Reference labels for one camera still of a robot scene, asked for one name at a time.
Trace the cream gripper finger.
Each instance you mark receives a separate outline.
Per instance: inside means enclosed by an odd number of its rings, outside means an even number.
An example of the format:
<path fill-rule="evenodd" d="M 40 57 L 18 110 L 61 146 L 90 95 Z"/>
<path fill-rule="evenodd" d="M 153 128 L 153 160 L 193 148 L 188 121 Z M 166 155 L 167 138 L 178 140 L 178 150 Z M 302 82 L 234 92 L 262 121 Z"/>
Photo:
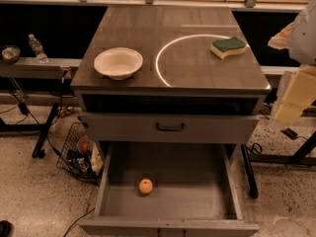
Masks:
<path fill-rule="evenodd" d="M 295 123 L 316 101 L 316 67 L 301 65 L 294 72 L 285 72 L 281 77 L 277 99 L 273 106 L 273 121 L 277 124 Z"/>

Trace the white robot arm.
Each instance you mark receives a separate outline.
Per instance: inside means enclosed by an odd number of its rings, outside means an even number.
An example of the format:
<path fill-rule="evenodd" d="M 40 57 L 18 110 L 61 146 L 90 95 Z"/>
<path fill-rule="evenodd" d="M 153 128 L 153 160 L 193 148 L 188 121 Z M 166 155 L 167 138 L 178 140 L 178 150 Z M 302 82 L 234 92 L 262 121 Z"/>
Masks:
<path fill-rule="evenodd" d="M 268 46 L 287 48 L 289 57 L 301 64 L 290 75 L 274 114 L 274 120 L 289 125 L 316 100 L 316 0 L 311 0 L 292 23 L 271 37 Z"/>

